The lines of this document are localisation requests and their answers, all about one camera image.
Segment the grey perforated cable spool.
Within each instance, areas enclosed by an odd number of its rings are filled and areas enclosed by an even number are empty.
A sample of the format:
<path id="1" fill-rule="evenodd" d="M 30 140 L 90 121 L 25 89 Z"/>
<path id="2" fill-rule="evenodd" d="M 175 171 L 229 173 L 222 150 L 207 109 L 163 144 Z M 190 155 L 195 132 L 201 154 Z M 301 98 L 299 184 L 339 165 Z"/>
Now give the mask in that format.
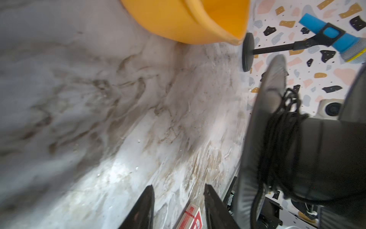
<path id="1" fill-rule="evenodd" d="M 258 91 L 239 169 L 234 221 L 253 229 L 264 196 L 320 207 L 319 228 L 366 226 L 366 69 L 362 67 L 337 120 L 302 114 L 288 88 L 283 55 L 270 63 Z"/>

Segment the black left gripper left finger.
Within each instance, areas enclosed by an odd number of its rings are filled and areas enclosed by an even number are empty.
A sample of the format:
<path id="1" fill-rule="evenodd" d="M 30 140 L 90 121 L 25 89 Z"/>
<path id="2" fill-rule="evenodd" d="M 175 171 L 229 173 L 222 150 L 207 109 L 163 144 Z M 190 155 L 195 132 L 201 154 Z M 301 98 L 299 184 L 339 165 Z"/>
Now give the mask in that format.
<path id="1" fill-rule="evenodd" d="M 154 189 L 152 185 L 149 185 L 118 229 L 152 229 L 154 201 Z"/>

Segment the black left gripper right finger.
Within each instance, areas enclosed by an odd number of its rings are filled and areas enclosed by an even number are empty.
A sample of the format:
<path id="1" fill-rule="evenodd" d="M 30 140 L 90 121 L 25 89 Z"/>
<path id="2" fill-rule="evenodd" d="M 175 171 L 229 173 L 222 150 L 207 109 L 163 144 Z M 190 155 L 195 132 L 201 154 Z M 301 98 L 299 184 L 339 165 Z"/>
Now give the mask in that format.
<path id="1" fill-rule="evenodd" d="M 205 184 L 205 213 L 208 229 L 239 229 L 214 188 Z"/>

